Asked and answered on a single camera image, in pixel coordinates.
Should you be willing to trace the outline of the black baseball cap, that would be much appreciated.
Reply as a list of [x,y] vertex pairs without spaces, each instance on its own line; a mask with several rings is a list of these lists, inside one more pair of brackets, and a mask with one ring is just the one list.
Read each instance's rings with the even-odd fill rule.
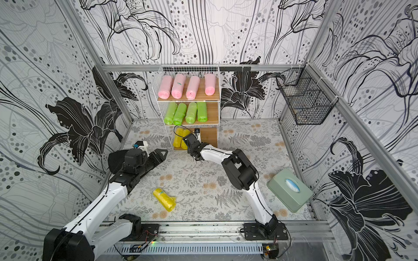
[[127,150],[119,150],[109,154],[108,168],[112,174],[116,174],[123,167]]

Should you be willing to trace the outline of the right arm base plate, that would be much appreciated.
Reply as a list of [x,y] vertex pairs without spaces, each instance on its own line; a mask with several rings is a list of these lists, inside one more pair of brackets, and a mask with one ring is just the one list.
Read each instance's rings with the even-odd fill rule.
[[240,232],[244,235],[244,238],[247,241],[289,240],[289,234],[286,226],[282,223],[277,223],[275,228],[271,231],[268,230],[268,227],[264,227],[258,223],[244,223]]

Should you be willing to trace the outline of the green trash bag roll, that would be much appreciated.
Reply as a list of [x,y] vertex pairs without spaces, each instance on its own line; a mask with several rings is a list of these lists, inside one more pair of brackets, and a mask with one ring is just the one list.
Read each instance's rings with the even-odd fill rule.
[[197,119],[199,122],[208,121],[206,102],[197,102]]
[[164,116],[164,123],[166,125],[173,124],[173,118],[177,110],[177,104],[175,102],[170,102],[167,107],[167,111]]
[[187,105],[185,103],[179,103],[176,109],[176,112],[173,116],[173,124],[176,126],[181,126],[183,120],[186,116]]
[[185,121],[188,124],[194,124],[197,117],[197,103],[191,102],[187,107]]

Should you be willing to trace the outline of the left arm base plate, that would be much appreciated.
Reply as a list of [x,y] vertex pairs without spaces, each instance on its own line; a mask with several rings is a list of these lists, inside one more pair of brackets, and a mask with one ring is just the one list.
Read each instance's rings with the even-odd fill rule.
[[159,224],[136,224],[134,225],[131,233],[122,238],[120,241],[151,241],[157,237],[159,229]]

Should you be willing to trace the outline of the pink trash bag roll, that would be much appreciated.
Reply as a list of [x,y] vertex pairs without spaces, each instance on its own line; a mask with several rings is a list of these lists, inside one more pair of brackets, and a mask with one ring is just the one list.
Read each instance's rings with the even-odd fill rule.
[[180,99],[183,94],[186,76],[183,74],[176,74],[173,81],[171,95],[174,99]]
[[205,78],[205,94],[207,96],[214,95],[216,91],[216,76],[214,74],[206,74]]
[[163,76],[158,90],[158,97],[163,100],[168,99],[171,95],[172,86],[173,77],[170,75]]
[[196,98],[197,92],[200,86],[200,78],[198,76],[192,76],[189,79],[189,83],[186,91],[186,98],[188,100],[194,100]]

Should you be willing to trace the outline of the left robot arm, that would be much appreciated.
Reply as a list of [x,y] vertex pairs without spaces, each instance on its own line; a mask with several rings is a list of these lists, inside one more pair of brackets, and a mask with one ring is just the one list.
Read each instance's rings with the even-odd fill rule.
[[42,258],[45,261],[94,261],[122,239],[138,240],[146,236],[141,218],[123,214],[101,232],[98,228],[111,210],[125,199],[146,174],[167,158],[168,150],[145,148],[113,152],[108,165],[113,177],[104,191],[73,221],[45,236]]

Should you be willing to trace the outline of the green tissue box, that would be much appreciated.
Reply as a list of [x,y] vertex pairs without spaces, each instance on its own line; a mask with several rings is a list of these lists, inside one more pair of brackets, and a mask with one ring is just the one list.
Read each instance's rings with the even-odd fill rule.
[[313,196],[290,169],[283,169],[267,182],[269,190],[293,213],[298,212]]

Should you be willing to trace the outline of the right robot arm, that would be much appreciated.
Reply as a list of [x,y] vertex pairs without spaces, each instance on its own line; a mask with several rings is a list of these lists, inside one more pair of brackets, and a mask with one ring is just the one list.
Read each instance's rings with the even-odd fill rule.
[[182,139],[188,147],[187,152],[196,161],[210,161],[223,167],[233,187],[246,195],[260,228],[268,233],[276,228],[277,217],[268,207],[259,187],[259,172],[242,150],[221,150],[206,142],[200,142],[193,134]]

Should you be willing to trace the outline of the yellow trash bag roll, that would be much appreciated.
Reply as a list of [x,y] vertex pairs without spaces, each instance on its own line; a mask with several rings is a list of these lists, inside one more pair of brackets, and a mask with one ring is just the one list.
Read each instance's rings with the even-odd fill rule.
[[174,131],[175,133],[175,137],[174,137],[174,141],[173,141],[173,147],[174,148],[180,148],[181,147],[181,143],[182,143],[182,139],[183,139],[183,128],[176,128],[176,130]]
[[169,196],[161,188],[155,189],[152,194],[167,212],[171,212],[176,207],[176,197]]
[[190,131],[188,129],[183,129],[182,131],[182,141],[181,141],[181,148],[183,150],[187,150],[187,144],[185,143],[184,139],[190,134]]

